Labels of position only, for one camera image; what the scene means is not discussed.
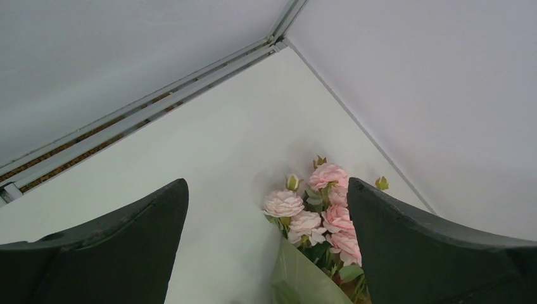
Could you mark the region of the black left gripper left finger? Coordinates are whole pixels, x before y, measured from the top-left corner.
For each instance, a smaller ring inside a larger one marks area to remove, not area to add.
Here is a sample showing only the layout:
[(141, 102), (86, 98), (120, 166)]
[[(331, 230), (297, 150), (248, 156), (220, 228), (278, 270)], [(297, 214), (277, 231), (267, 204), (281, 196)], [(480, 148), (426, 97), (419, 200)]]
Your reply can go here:
[(177, 179), (37, 241), (1, 246), (2, 303), (163, 303), (189, 206)]

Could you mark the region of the pink flower bouquet green wrap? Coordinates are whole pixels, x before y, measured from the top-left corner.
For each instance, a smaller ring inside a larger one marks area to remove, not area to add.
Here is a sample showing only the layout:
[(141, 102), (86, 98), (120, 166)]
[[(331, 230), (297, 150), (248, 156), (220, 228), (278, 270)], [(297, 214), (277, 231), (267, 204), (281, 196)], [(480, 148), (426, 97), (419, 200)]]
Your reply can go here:
[(348, 208), (346, 170), (321, 156), (305, 180), (286, 178), (262, 202), (283, 236), (272, 274), (272, 303), (371, 303)]

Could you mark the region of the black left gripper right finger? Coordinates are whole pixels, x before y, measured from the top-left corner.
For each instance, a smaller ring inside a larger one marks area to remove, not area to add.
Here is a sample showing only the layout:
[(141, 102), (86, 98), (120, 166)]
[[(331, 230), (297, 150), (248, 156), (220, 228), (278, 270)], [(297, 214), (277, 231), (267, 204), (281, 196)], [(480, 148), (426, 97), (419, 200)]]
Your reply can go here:
[(373, 303), (535, 303), (536, 242), (479, 231), (352, 177), (348, 206)]

